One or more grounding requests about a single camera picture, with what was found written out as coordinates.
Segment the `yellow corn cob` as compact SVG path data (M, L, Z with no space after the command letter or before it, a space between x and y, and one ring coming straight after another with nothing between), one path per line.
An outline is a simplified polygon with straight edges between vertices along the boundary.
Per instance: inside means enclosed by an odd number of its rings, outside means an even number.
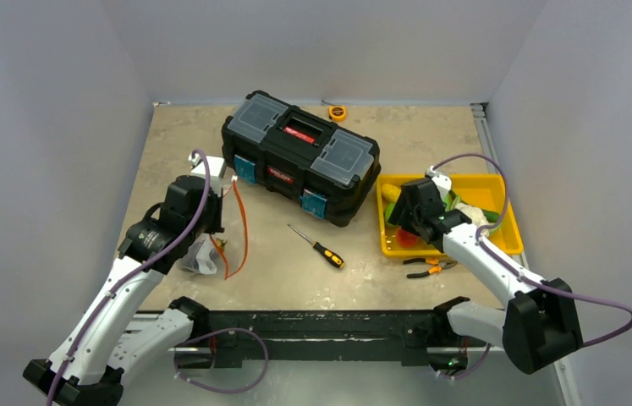
M393 184L382 184L381 195L388 203L396 203L400 197L401 188Z

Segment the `red pink peach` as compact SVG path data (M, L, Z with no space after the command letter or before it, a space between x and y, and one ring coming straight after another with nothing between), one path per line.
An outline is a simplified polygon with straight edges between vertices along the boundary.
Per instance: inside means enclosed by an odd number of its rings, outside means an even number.
M415 247L420 240L417 235L407 232L402 228L397 228L395 232L395 239L397 244L403 249Z

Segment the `clear orange zip top bag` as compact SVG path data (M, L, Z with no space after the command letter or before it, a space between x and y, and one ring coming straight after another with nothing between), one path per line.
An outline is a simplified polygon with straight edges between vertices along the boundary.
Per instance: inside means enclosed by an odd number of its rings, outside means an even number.
M233 175L231 184L224 190L223 196L226 197L229 194L233 194L239 208L244 237L243 255L240 263L236 266L235 270L232 271L228 258L225 255L225 248L228 241L215 237L213 234L205 234L204 236L198 237L187 250L186 256L178 261L179 270L203 276L215 276L221 272L223 279L228 280L245 267L249 253L249 229L245 204L239 192L239 181L240 177Z

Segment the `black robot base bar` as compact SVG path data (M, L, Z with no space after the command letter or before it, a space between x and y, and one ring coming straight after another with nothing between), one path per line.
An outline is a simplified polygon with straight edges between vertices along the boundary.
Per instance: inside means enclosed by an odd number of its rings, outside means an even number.
M461 371L484 342L459 337L445 313L426 310L208 310L198 305L193 344L180 344L187 370L239 368L246 360L398 362Z

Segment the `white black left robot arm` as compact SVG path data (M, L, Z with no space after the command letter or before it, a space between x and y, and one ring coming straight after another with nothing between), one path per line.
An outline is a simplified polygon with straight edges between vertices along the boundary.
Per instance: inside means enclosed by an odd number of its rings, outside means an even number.
M116 405L127 376L144 358L141 339L119 346L151 291L203 233L222 232L223 178L177 177L163 201L130 226L107 280L64 342L46 359L33 359L23 377L48 405Z

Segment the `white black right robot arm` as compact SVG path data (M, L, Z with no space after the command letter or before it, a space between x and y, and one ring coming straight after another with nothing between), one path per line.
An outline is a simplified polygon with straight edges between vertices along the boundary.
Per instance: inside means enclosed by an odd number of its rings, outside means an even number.
M584 340L570 286L529 271L482 236L470 217L448 210L443 200L451 188L441 173L403 184L388 221L465 266L502 309L471 300L454 304L432 321L434 338L444 344L462 336L480 339L502 348L528 375L581 349Z

